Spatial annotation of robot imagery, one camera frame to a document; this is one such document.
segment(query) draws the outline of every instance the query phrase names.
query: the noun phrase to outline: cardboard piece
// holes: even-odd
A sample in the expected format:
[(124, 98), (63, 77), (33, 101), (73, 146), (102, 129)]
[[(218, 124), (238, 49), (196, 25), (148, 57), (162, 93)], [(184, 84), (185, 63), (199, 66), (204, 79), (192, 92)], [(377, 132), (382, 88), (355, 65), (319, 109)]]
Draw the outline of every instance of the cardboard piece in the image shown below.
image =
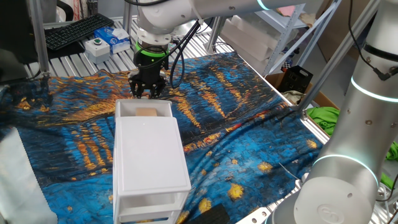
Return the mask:
[(136, 116), (157, 116), (155, 108), (137, 108)]

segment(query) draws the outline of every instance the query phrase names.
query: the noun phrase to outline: computer keyboard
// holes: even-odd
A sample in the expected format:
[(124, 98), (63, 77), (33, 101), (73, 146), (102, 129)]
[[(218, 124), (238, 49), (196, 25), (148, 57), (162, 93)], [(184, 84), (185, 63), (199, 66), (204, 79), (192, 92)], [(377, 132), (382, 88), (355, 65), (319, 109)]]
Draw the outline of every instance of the computer keyboard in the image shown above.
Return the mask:
[(113, 24), (113, 20), (96, 14), (46, 34), (45, 41), (49, 49), (58, 50), (82, 37), (92, 35), (96, 29)]

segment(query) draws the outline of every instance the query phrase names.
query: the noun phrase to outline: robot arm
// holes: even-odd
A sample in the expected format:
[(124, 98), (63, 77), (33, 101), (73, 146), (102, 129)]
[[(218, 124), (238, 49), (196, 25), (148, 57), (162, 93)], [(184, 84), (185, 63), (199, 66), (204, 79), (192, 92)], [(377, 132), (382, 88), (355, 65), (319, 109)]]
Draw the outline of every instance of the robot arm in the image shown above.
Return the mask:
[[(125, 0), (137, 4), (135, 0)], [(157, 98), (165, 87), (165, 78), (160, 75), (164, 68), (169, 69), (167, 57), (169, 43), (174, 28), (194, 19), (205, 19), (214, 16), (232, 16), (248, 12), (273, 9), (310, 0), (142, 0), (139, 4), (160, 2), (150, 6), (140, 6), (136, 43), (137, 53), (134, 64), (138, 71), (130, 74), (131, 93), (140, 98), (145, 90), (150, 91), (151, 98)], [(180, 51), (184, 46), (177, 46)], [(170, 75), (174, 72), (173, 64)]]
[(309, 2), (310, 0), (170, 0), (140, 7), (138, 25), (153, 34), (169, 34), (193, 19), (233, 16)]
[[(154, 47), (150, 52), (152, 58), (147, 54), (142, 62), (153, 62), (154, 54), (163, 54), (163, 50), (156, 52), (156, 48), (167, 48), (168, 34), (174, 27), (192, 19), (232, 16), (304, 2), (306, 0), (169, 0), (140, 7), (142, 29), (137, 46)], [(382, 163), (398, 135), (398, 75), (394, 76), (398, 67), (397, 12), (398, 0), (381, 1), (362, 49), (367, 60), (359, 59), (356, 65), (333, 137), (320, 152), (301, 191), (282, 202), (266, 224), (369, 223)], [(159, 77), (161, 68), (151, 67), (148, 71), (141, 67), (129, 81), (135, 77), (140, 81), (138, 87), (152, 84), (148, 77)]]

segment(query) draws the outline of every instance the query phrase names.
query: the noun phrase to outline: blue box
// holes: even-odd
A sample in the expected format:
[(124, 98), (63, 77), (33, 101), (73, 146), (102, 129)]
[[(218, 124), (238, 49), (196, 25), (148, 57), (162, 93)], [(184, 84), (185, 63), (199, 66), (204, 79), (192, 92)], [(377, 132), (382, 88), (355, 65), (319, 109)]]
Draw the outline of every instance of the blue box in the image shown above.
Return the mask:
[(111, 53), (116, 54), (118, 52), (122, 52), (123, 50), (130, 49), (130, 41), (128, 38), (119, 40), (116, 36), (114, 36), (113, 28), (103, 27), (94, 31), (95, 38), (101, 38), (105, 42), (109, 44), (111, 47)]

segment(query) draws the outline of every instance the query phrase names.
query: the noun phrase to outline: green ring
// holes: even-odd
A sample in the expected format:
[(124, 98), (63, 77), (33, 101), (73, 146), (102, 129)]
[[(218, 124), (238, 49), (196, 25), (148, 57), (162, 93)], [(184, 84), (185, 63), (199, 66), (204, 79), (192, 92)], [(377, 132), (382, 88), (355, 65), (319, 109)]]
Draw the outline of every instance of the green ring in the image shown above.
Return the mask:
[[(138, 42), (136, 42), (136, 49), (137, 50), (141, 50), (141, 47), (139, 46)], [(152, 53), (152, 52), (148, 52), (146, 50), (143, 50), (141, 53), (146, 55), (146, 56), (150, 56), (150, 57), (164, 57), (164, 56), (166, 56), (166, 54), (164, 52), (162, 52), (161, 54), (157, 54), (157, 53)]]

